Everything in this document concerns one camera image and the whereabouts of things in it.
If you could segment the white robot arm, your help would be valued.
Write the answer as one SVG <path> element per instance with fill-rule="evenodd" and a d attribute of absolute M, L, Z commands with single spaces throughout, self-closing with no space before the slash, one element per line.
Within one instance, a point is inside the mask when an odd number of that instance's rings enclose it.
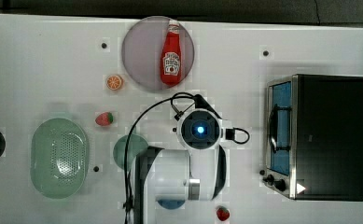
<path fill-rule="evenodd" d="M 133 224 L 157 224 L 156 205 L 177 209 L 186 201 L 212 201 L 226 183 L 227 159 L 221 143 L 225 123 L 217 112 L 197 108 L 175 128 L 180 149 L 148 147 L 131 169 Z"/>

